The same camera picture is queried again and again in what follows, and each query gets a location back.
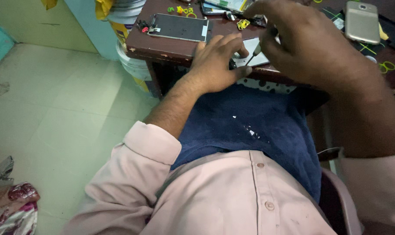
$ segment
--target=wooden desk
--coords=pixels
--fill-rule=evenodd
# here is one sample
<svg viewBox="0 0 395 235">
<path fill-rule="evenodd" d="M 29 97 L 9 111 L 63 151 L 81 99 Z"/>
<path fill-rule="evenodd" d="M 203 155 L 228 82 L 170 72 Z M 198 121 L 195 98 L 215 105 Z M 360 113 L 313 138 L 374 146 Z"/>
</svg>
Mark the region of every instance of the wooden desk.
<svg viewBox="0 0 395 235">
<path fill-rule="evenodd" d="M 329 6 L 333 9 L 341 10 L 346 1 L 323 0 L 323 2 L 319 4 L 311 0 L 300 0 L 299 2 L 304 5 L 311 5 L 318 9 Z M 376 5 L 380 14 L 395 22 L 395 0 L 364 0 L 364 2 Z M 188 7 L 188 4 L 177 0 L 148 0 L 142 9 L 142 12 L 138 16 L 138 19 L 149 21 L 151 15 L 155 13 L 169 14 L 167 12 L 167 8 L 176 8 L 179 5 L 183 8 Z M 204 18 L 200 7 L 200 1 L 195 1 L 189 7 L 193 7 L 194 13 L 198 18 Z M 237 21 L 229 21 L 224 19 L 222 16 L 208 16 L 208 19 L 213 23 L 212 35 L 228 35 L 240 32 L 237 29 Z M 257 37 L 262 30 L 263 28 L 261 27 L 249 25 L 246 29 L 242 30 L 241 33 L 243 39 L 249 39 Z M 196 44 L 196 42 L 191 41 L 149 36 L 136 28 L 131 31 L 126 40 L 126 46 L 128 49 L 127 56 L 147 61 L 148 69 L 156 83 L 159 97 L 163 95 L 166 87 L 171 82 L 171 78 L 169 78 L 167 73 L 160 72 L 156 67 L 161 68 L 161 66 L 175 65 L 189 67 L 192 62 L 192 54 Z M 391 61 L 395 64 L 395 50 L 386 47 L 378 53 L 376 59 L 379 62 Z M 278 72 L 273 66 L 268 64 L 255 67 L 251 78 L 288 85 L 303 86 L 303 84 L 294 83 L 291 79 L 287 78 Z M 388 72 L 386 74 L 386 78 L 391 87 L 395 89 L 395 71 Z"/>
</svg>

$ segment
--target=left hand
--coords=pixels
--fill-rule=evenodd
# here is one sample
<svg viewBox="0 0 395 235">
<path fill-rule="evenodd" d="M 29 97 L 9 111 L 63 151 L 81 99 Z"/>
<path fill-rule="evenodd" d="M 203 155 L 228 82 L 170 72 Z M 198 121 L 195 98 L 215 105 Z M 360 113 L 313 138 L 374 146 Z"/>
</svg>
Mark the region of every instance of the left hand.
<svg viewBox="0 0 395 235">
<path fill-rule="evenodd" d="M 229 70 L 229 60 L 235 52 L 249 55 L 241 34 L 217 35 L 206 45 L 199 42 L 191 70 L 181 80 L 189 82 L 199 95 L 219 92 L 252 72 L 250 66 Z"/>
</svg>

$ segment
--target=white bucket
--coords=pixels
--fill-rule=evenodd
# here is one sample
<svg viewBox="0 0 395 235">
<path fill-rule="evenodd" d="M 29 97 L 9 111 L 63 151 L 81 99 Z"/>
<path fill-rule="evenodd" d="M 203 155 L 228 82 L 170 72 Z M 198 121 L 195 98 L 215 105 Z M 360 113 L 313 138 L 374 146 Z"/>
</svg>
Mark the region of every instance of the white bucket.
<svg viewBox="0 0 395 235">
<path fill-rule="evenodd" d="M 119 60 L 122 62 L 122 66 L 130 75 L 132 75 L 136 85 L 148 96 L 158 98 L 157 94 L 152 93 L 152 91 L 155 91 L 155 86 L 152 81 L 151 74 L 148 71 L 146 62 L 127 57 L 119 41 L 116 42 L 116 50 L 119 55 Z"/>
<path fill-rule="evenodd" d="M 118 0 L 111 8 L 108 20 L 122 44 L 131 32 L 146 0 Z"/>
</svg>

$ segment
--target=blue towel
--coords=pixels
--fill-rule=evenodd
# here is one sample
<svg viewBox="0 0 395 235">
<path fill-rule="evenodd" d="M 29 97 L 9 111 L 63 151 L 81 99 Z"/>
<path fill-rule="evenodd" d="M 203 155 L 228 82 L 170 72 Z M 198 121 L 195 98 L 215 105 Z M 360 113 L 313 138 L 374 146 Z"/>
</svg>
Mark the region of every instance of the blue towel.
<svg viewBox="0 0 395 235">
<path fill-rule="evenodd" d="M 319 202 L 321 168 L 298 99 L 236 84 L 201 96 L 179 137 L 182 151 L 171 169 L 217 152 L 259 150 Z"/>
</svg>

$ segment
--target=screwdriver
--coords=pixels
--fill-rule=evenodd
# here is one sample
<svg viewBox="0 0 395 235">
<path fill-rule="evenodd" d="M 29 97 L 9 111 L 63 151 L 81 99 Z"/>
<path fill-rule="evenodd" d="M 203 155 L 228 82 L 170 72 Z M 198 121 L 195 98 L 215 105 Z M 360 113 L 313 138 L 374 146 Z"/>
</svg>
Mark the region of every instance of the screwdriver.
<svg viewBox="0 0 395 235">
<path fill-rule="evenodd" d="M 247 64 L 255 57 L 258 56 L 258 54 L 261 52 L 261 46 L 260 43 L 258 43 L 257 47 L 255 48 L 254 52 L 252 53 L 252 57 L 251 59 L 245 64 L 245 66 L 247 66 Z"/>
</svg>

